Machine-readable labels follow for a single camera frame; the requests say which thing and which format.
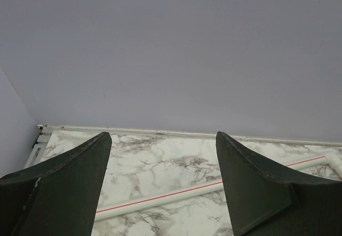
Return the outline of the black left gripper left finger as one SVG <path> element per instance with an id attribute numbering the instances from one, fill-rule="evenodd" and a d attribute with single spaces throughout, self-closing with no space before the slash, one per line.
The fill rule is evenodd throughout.
<path id="1" fill-rule="evenodd" d="M 1 235 L 91 235 L 112 138 L 101 132 L 1 178 Z"/>

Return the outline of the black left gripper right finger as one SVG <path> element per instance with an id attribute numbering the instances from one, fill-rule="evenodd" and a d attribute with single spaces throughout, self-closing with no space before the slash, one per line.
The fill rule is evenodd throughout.
<path id="1" fill-rule="evenodd" d="M 341 182 L 288 168 L 224 132 L 216 152 L 234 235 L 341 235 Z"/>

